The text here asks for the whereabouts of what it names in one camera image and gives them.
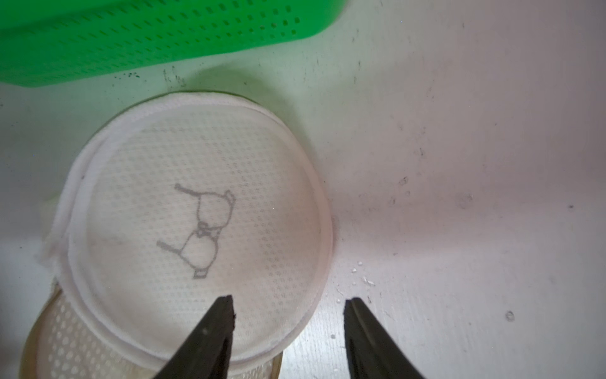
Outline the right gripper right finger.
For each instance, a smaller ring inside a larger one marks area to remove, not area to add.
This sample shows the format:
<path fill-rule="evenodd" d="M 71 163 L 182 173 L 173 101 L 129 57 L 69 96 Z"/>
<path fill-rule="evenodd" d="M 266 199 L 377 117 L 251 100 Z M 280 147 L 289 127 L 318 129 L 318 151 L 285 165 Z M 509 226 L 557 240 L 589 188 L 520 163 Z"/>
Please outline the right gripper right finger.
<path fill-rule="evenodd" d="M 361 298 L 345 303 L 344 336 L 350 377 L 423 379 Z"/>

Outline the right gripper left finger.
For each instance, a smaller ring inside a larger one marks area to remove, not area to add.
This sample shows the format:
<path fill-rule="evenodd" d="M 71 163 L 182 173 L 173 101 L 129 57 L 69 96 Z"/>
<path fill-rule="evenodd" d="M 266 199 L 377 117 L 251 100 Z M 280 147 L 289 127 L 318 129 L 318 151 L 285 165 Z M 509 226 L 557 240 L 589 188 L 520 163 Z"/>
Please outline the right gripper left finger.
<path fill-rule="evenodd" d="M 226 379 L 234 330 L 233 298 L 220 296 L 155 379 Z"/>

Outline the green plastic basket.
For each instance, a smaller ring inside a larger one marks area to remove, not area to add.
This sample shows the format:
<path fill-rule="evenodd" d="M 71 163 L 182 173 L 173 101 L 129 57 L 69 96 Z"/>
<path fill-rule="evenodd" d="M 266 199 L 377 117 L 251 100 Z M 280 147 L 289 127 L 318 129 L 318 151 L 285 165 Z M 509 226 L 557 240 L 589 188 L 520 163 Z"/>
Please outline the green plastic basket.
<path fill-rule="evenodd" d="M 39 87 L 281 44 L 322 32 L 343 1 L 4 1 L 1 80 Z"/>

